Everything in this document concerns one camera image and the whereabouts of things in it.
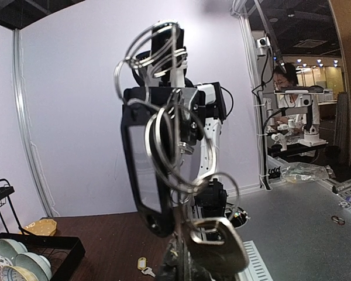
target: key fob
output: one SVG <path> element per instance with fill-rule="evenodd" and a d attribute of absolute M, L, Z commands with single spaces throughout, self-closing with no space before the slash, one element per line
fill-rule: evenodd
<path fill-rule="evenodd" d="M 152 160 L 146 153 L 144 131 L 147 122 L 156 112 L 142 104 L 125 106 L 122 114 L 121 134 L 123 150 L 130 178 L 134 201 L 144 223 L 151 232 L 159 237 L 173 233 L 175 219 L 171 203 L 170 189 L 156 174 Z M 171 157 L 167 129 L 161 126 L 162 145 Z M 156 150 L 153 134 L 150 133 L 153 156 Z"/>
<path fill-rule="evenodd" d="M 183 224 L 185 243 L 197 264 L 221 276 L 234 276 L 247 268 L 249 257 L 245 246 L 227 218 L 204 218 L 194 223 L 201 228 L 216 228 L 223 239 L 203 241 L 187 224 Z"/>

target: ceiling light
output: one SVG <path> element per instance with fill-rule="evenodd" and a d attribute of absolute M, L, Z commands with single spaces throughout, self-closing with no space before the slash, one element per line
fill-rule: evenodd
<path fill-rule="evenodd" d="M 289 18 L 293 18 L 293 17 L 295 16 L 295 10 L 294 10 L 294 8 L 288 8 L 286 11 L 287 11 L 287 16 L 288 16 Z"/>

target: plate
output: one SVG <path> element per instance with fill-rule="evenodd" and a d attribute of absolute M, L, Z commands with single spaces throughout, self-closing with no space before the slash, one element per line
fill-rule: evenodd
<path fill-rule="evenodd" d="M 52 219 L 43 219 L 40 221 L 35 221 L 23 229 L 39 236 L 53 236 L 57 231 L 57 223 Z"/>

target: black wire rack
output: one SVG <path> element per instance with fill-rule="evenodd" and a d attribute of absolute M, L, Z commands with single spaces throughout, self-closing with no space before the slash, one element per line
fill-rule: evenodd
<path fill-rule="evenodd" d="M 46 257 L 51 263 L 50 281 L 69 281 L 85 255 L 78 237 L 48 237 L 1 233 L 0 239 L 13 239 L 23 243 L 29 252 Z"/>
<path fill-rule="evenodd" d="M 14 207 L 13 207 L 13 204 L 12 204 L 12 200 L 11 200 L 11 197 L 10 197 L 10 195 L 12 193 L 14 193 L 13 186 L 11 186 L 11 184 L 8 182 L 7 179 L 0 179 L 0 182 L 4 182 L 5 183 L 4 186 L 0 187 L 0 208 L 3 205 L 5 205 L 6 202 L 8 202 L 10 207 L 11 207 L 11 209 L 12 209 L 13 216 L 14 216 L 17 224 L 18 224 L 18 228 L 21 231 L 21 233 L 22 234 L 24 234 L 24 233 L 30 234 L 27 230 L 25 230 L 25 229 L 23 229 L 21 227 L 21 223 L 18 220 L 17 213 L 14 210 Z M 0 211 L 0 219 L 1 219 L 2 223 L 3 223 L 3 225 L 4 225 L 4 228 L 5 228 L 6 232 L 9 233 L 8 227 L 5 224 L 5 220 L 4 220 L 4 218 L 3 218 L 2 214 L 1 214 L 1 211 Z"/>
<path fill-rule="evenodd" d="M 77 269 L 85 255 L 85 249 L 81 240 L 77 237 L 46 237 L 37 236 L 23 229 L 18 220 L 17 213 L 13 207 L 10 195 L 14 188 L 6 179 L 0 179 L 4 186 L 0 187 L 0 209 L 9 203 L 13 216 L 22 234 L 9 233 L 8 227 L 0 211 L 0 219 L 7 233 L 1 233 L 0 239 L 13 239 L 22 242 L 29 252 L 42 255 L 51 263 L 53 277 L 50 281 L 68 281 Z"/>

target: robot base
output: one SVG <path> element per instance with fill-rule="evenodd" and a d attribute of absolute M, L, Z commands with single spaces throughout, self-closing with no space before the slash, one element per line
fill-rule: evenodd
<path fill-rule="evenodd" d="M 299 143 L 301 145 L 307 146 L 309 148 L 318 145 L 326 145 L 328 142 L 324 139 L 320 139 L 320 135 L 304 135 L 304 139 L 300 139 Z"/>

